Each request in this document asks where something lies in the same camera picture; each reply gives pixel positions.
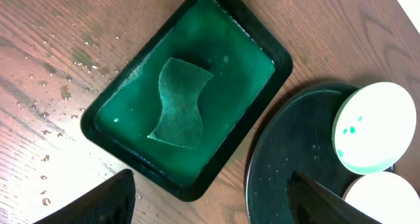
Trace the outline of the pale green plate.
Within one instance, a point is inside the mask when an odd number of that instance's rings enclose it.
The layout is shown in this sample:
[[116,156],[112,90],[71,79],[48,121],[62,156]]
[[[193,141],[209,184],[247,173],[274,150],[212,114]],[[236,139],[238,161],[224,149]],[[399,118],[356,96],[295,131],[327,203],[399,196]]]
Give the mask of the pale green plate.
[[417,112],[411,95],[392,82],[377,82],[352,93],[333,121],[331,140],[339,161],[353,173],[384,171],[408,149]]

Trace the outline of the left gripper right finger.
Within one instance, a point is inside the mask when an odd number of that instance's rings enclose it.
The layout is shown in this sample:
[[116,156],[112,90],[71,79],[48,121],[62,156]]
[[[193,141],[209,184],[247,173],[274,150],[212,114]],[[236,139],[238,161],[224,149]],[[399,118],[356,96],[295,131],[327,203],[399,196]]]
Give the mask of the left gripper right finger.
[[296,223],[378,223],[301,172],[291,174],[287,198]]

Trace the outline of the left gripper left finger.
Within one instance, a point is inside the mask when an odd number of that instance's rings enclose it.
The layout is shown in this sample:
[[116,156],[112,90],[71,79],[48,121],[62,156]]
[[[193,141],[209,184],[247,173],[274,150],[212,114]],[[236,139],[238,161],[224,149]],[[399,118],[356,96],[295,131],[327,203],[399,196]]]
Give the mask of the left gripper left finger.
[[124,169],[36,224],[131,224],[135,200],[133,172]]

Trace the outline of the green sponge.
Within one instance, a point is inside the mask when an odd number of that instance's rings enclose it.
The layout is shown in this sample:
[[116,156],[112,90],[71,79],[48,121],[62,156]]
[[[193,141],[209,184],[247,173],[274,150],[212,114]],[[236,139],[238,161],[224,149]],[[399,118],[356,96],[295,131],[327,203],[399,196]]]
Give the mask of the green sponge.
[[203,122],[199,95],[213,74],[195,64],[169,58],[158,77],[162,110],[149,139],[194,149],[201,140]]

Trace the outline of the white plate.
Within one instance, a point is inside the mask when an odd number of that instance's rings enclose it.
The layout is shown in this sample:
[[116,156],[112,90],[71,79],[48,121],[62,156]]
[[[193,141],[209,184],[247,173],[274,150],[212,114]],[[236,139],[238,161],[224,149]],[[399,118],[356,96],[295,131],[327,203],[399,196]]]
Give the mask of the white plate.
[[381,171],[359,177],[343,199],[380,223],[419,224],[419,195],[395,173]]

